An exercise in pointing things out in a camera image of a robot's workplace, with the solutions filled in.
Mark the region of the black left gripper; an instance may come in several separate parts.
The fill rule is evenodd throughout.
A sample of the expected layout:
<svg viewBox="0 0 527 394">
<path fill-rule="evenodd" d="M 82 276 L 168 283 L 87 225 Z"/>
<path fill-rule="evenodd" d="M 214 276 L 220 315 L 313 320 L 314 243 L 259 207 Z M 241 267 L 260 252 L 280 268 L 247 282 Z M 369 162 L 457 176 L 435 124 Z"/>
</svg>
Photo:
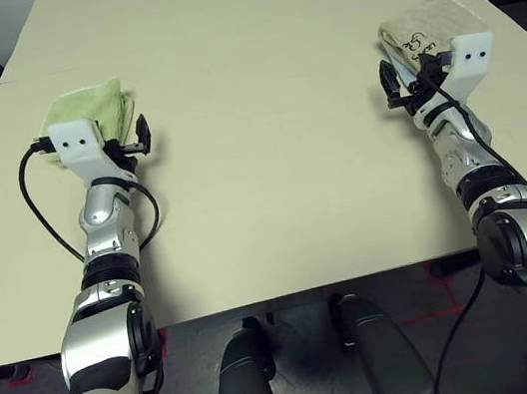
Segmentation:
<svg viewBox="0 0 527 394">
<path fill-rule="evenodd" d="M 151 131 L 143 114 L 140 114 L 135 124 L 138 141 L 131 145 L 121 145 L 118 140 L 109 140 L 105 144 L 105 153 L 120 169 L 134 170 L 138 164 L 135 155 L 146 155 L 151 151 Z"/>
</svg>

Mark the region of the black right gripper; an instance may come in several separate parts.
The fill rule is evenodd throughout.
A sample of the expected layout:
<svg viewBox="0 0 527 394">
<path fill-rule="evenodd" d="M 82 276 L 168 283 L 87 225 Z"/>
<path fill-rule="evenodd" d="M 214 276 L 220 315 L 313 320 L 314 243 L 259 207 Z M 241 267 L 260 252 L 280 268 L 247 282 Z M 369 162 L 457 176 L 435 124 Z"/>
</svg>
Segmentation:
<svg viewBox="0 0 527 394">
<path fill-rule="evenodd" d="M 447 76 L 443 68 L 451 62 L 451 53 L 421 55 L 419 60 L 421 69 L 415 81 L 407 86 L 409 94 L 406 97 L 401 96 L 401 86 L 393 65 L 386 60 L 379 61 L 379 82 L 386 94 L 388 109 L 403 107 L 410 116 L 414 116 L 441 87 Z"/>
</svg>

